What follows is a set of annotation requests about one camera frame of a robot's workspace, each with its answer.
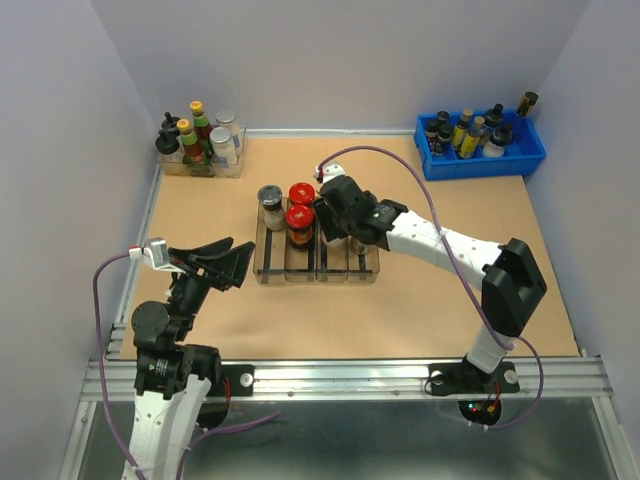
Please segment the yellow lid spice jar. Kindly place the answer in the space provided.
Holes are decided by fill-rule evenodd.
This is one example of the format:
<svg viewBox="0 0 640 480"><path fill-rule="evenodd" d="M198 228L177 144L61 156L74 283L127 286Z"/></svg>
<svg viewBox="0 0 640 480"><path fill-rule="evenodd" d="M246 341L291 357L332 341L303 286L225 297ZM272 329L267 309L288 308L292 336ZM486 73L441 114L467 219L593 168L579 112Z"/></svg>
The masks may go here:
<svg viewBox="0 0 640 480"><path fill-rule="evenodd" d="M322 238L323 244L328 248L340 248L344 247L346 243L345 238L335 238L333 240L327 240L326 238Z"/></svg>

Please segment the black knob lid bottle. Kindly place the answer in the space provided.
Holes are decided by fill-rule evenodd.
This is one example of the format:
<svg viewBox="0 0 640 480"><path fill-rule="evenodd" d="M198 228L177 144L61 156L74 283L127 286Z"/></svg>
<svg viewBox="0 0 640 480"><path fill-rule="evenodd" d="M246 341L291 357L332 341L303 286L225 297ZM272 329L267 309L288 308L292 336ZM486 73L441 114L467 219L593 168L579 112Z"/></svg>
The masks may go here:
<svg viewBox="0 0 640 480"><path fill-rule="evenodd" d="M349 240L348 248L354 255L366 256L374 249L374 245L365 244L360 240L351 237Z"/></svg>

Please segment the red lid sauce jar front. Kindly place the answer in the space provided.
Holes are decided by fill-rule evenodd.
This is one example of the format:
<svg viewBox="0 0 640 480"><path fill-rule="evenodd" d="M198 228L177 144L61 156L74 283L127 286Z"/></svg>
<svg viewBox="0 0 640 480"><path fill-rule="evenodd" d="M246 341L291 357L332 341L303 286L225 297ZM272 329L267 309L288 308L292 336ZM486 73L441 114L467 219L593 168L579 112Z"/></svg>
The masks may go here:
<svg viewBox="0 0 640 480"><path fill-rule="evenodd" d="M285 220L290 245L296 250L309 250L314 243L314 211L306 205L293 204L288 208Z"/></svg>

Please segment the red lid sauce jar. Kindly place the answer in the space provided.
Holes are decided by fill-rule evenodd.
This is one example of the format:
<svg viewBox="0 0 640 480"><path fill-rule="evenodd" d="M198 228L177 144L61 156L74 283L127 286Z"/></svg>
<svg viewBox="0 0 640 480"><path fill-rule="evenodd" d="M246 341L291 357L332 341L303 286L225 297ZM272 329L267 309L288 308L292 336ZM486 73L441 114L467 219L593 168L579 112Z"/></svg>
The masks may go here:
<svg viewBox="0 0 640 480"><path fill-rule="evenodd" d="M289 188L288 198L291 206L302 205L311 208L316 198L316 191L311 184L298 182Z"/></svg>
<svg viewBox="0 0 640 480"><path fill-rule="evenodd" d="M293 204L288 208L285 220L290 245L296 250L309 250L314 243L314 211L306 205Z"/></svg>

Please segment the red lid sauce jar back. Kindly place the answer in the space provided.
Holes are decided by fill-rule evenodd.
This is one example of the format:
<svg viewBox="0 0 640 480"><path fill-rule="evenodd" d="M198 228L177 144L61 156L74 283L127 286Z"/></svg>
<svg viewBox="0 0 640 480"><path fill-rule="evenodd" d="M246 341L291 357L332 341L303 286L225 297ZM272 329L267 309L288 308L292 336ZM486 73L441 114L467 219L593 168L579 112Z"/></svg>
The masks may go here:
<svg viewBox="0 0 640 480"><path fill-rule="evenodd" d="M288 198L291 206L302 205L311 208L316 198L316 191L311 184L298 182L289 188Z"/></svg>

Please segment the white powder jar black lid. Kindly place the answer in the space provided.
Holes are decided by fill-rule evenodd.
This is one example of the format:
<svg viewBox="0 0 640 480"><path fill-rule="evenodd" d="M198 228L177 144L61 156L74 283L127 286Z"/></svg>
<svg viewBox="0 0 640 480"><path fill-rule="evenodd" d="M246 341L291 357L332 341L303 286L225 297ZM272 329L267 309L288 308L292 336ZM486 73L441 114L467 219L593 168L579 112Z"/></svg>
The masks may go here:
<svg viewBox="0 0 640 480"><path fill-rule="evenodd" d="M265 226L271 231L286 227L282 190L277 185L265 185L257 194Z"/></svg>

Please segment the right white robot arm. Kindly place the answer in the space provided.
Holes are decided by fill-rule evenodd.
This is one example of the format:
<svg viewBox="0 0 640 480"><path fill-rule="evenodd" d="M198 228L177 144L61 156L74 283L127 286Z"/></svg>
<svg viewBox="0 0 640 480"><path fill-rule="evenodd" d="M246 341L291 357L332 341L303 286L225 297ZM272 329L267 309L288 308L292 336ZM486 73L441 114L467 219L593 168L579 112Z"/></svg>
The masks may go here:
<svg viewBox="0 0 640 480"><path fill-rule="evenodd" d="M316 177L320 189L313 209L327 243L349 237L423 260L461 279L484 326L465 355L460 378L472 390L491 384L547 292L530 247L515 238L505 244L475 239L438 226L403 204L379 201L338 165Z"/></svg>

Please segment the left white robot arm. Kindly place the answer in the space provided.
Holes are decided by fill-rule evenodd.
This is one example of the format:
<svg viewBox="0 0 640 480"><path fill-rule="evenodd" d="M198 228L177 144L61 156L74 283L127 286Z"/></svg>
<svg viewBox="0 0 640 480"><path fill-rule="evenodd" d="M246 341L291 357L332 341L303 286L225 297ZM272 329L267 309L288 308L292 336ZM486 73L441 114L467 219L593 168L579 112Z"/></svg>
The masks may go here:
<svg viewBox="0 0 640 480"><path fill-rule="evenodd" d="M134 421L123 478L170 479L178 472L207 394L222 382L217 348L186 343L210 290L242 286L255 244L232 238L192 249L153 238L129 249L154 271L169 273L163 301L145 301L132 313L136 349Z"/></svg>

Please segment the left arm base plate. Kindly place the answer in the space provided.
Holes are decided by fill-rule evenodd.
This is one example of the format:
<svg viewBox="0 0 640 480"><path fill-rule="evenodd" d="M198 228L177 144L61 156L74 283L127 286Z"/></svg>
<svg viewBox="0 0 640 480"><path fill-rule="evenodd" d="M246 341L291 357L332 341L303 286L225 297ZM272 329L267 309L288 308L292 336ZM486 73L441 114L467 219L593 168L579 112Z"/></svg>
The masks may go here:
<svg viewBox="0 0 640 480"><path fill-rule="evenodd" d="M255 366L253 364L223 363L219 373L216 373L212 386L207 394L208 398L223 398L226 387L230 388L231 397L251 397L255 380Z"/></svg>

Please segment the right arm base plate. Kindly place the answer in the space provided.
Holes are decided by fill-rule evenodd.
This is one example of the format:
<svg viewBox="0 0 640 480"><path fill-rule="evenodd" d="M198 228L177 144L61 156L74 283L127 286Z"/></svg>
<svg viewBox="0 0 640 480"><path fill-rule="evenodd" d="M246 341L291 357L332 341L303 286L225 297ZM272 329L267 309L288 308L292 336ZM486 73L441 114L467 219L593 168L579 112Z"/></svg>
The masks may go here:
<svg viewBox="0 0 640 480"><path fill-rule="evenodd" d="M501 393L520 391L512 362L502 361L493 373L482 372L466 359L430 364L428 371L430 393L435 396L488 394L497 387Z"/></svg>

